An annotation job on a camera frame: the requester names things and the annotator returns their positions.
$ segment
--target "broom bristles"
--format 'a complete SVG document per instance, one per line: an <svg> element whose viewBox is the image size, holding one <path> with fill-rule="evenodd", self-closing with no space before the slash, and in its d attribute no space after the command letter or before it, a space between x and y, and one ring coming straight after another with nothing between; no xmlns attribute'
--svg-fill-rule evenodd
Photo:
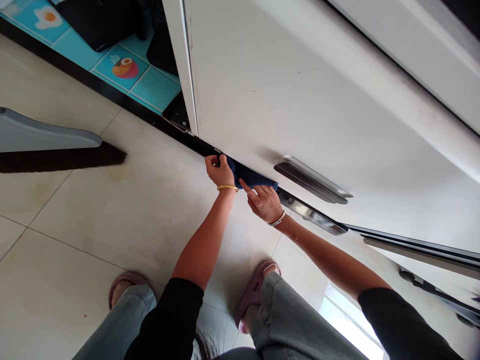
<svg viewBox="0 0 480 360"><path fill-rule="evenodd" d="M38 173L120 165L127 153L102 141L98 147L0 152L0 173Z"/></svg>

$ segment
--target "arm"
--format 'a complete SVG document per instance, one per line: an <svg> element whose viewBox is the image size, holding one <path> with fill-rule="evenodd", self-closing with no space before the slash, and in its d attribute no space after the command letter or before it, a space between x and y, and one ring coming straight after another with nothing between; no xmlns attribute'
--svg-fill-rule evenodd
<svg viewBox="0 0 480 360"><path fill-rule="evenodd" d="M215 167L214 164L218 163L216 155L205 158L206 172L210 179L217 186L235 186L234 174L230 170L224 154L220 155L220 167ZM236 190L233 188L220 189L210 212L181 252L171 275L172 278L191 281L205 291L219 257L220 245L234 204L235 194Z"/></svg>
<svg viewBox="0 0 480 360"><path fill-rule="evenodd" d="M255 186L255 192L240 180L248 204L262 220L271 224L282 216L280 199L272 187ZM338 287L358 299L365 290L390 286L375 272L336 246L307 230L285 215L275 228L302 249L315 265Z"/></svg>
<svg viewBox="0 0 480 360"><path fill-rule="evenodd" d="M219 160L220 167L215 167ZM205 163L206 172L217 186L234 186L234 175L225 155L220 159L207 156ZM219 256L235 193L235 189L220 189L210 212L181 252L156 308L143 319L126 360L192 357L204 291Z"/></svg>
<svg viewBox="0 0 480 360"><path fill-rule="evenodd" d="M282 216L272 187L240 180L253 212L268 224ZM296 243L338 287L357 299L390 359L461 359L443 337L375 272L285 215L275 226Z"/></svg>

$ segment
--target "black sleeve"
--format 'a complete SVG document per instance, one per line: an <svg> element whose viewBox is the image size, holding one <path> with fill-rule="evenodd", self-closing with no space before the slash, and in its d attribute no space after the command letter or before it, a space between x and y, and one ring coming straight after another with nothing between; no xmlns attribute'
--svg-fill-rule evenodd
<svg viewBox="0 0 480 360"><path fill-rule="evenodd" d="M156 308L143 319L125 360L190 360L203 297L203 290L193 282L170 279Z"/></svg>
<svg viewBox="0 0 480 360"><path fill-rule="evenodd" d="M462 359L397 292L369 289L358 303L391 360Z"/></svg>

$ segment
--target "cleaning rag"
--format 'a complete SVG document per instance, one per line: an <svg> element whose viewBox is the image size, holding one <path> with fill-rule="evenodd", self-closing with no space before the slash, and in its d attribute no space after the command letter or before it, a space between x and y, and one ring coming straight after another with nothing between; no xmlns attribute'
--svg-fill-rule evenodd
<svg viewBox="0 0 480 360"><path fill-rule="evenodd" d="M226 156L226 161L231 171L233 172L233 177L235 178L235 186L239 189L243 189L240 185L239 179L243 179L249 187L254 186L271 186L277 191L279 183L273 180L266 178L265 176L260 175L258 172L250 170L245 165L233 160L230 156Z"/></svg>

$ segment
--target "pink slipper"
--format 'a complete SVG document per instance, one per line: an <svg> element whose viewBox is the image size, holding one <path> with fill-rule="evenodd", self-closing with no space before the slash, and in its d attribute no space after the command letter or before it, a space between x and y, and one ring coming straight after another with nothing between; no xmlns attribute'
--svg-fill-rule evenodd
<svg viewBox="0 0 480 360"><path fill-rule="evenodd" d="M108 293L108 308L110 310L112 310L112 298L114 296L114 289L118 285L119 282L124 281L124 280L128 280L129 282L133 283L134 285L147 285L148 287L150 287L147 280L143 276L140 276L135 272L126 271L126 272L120 274L120 276L117 277L113 281L113 283L111 284L110 291Z"/></svg>
<svg viewBox="0 0 480 360"><path fill-rule="evenodd" d="M282 272L280 271L280 266L275 261L265 261L256 269L255 273L251 277L250 282L248 283L248 286L246 287L245 293L241 298L240 305L238 305L238 308L235 312L235 325L241 333L248 334L242 318L250 305L262 304L261 290L265 279L264 272L273 265L278 268L281 276Z"/></svg>

